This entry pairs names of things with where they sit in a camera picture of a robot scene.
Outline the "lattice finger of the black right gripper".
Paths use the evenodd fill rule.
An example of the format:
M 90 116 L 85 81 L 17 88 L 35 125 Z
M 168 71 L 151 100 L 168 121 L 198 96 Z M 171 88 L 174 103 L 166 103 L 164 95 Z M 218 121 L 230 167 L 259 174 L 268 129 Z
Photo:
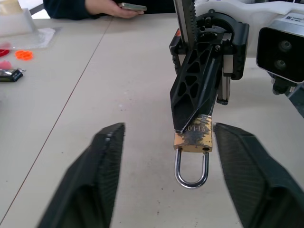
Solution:
M 210 58 L 212 47 L 208 44 L 198 44 L 186 55 L 178 70 L 170 91 L 172 119 L 177 133 L 185 131 L 190 122 L 199 115 L 198 102 L 203 73 Z

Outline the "smooth finger of the black right gripper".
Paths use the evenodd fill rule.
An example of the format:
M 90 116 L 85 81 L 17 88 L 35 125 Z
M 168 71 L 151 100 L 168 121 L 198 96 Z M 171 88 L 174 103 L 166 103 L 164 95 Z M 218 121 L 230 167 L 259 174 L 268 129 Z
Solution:
M 222 78 L 222 57 L 212 57 L 207 61 L 203 73 L 201 93 L 199 95 L 199 114 L 212 115 Z

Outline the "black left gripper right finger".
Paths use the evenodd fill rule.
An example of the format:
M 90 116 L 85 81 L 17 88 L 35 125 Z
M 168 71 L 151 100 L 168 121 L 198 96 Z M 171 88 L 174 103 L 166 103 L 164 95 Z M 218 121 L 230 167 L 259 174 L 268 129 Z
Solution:
M 224 179 L 243 228 L 304 228 L 304 191 L 243 129 L 215 124 Z

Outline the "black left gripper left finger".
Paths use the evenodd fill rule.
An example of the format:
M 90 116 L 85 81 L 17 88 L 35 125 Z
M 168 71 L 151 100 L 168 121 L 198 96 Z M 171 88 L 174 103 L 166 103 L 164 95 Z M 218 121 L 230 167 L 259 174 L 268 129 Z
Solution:
M 95 134 L 69 166 L 37 228 L 110 228 L 118 189 L 125 124 Z

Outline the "brass padlock with steel shackle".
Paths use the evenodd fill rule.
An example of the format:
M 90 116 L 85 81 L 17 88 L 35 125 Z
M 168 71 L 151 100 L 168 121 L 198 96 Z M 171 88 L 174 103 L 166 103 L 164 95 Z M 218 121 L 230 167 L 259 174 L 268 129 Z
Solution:
M 176 181 L 186 189 L 197 189 L 205 184 L 209 175 L 209 153 L 212 152 L 212 116 L 200 114 L 183 133 L 175 133 L 173 147 L 176 151 L 174 173 Z M 202 153 L 202 174 L 198 181 L 188 182 L 181 175 L 183 152 Z

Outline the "smartphone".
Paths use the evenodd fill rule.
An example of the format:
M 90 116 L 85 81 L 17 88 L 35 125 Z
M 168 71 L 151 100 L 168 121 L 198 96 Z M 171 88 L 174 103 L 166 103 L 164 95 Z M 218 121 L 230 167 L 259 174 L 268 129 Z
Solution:
M 130 3 L 119 3 L 118 6 L 124 10 L 131 10 L 131 11 L 146 11 L 147 7 L 142 5 L 130 4 Z

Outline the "person's bare hand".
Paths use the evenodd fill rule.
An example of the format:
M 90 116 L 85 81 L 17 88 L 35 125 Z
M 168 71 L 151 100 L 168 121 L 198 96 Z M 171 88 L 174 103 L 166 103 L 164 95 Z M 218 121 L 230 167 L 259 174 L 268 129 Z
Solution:
M 144 14 L 143 11 L 124 10 L 112 0 L 85 0 L 85 8 L 91 15 L 106 14 L 124 19 Z

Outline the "black small packet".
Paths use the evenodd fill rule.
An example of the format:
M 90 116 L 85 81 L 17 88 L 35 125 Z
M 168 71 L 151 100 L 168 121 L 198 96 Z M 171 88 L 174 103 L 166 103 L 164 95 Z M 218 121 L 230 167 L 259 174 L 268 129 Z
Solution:
M 22 70 L 0 69 L 0 82 L 17 82 L 22 77 L 23 77 Z

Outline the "clear plastic bag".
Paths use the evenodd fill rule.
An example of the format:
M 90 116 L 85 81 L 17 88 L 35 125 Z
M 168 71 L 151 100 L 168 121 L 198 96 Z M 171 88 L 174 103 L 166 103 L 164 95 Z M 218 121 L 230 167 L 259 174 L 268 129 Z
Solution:
M 28 34 L 0 37 L 0 49 L 28 50 L 47 48 L 61 29 L 61 27 L 40 28 Z

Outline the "red round object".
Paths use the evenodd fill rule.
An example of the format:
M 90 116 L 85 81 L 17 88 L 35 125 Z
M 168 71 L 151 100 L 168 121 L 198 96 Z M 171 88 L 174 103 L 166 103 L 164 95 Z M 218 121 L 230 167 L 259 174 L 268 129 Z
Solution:
M 0 44 L 0 57 L 3 57 L 10 53 L 10 43 Z

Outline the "white plastic container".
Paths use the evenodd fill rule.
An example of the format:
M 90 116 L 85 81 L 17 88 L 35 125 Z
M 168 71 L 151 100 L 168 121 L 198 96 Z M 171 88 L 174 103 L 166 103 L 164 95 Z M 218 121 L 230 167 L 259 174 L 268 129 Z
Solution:
M 36 26 L 28 9 L 22 13 L 0 16 L 0 37 L 22 35 L 35 31 Z

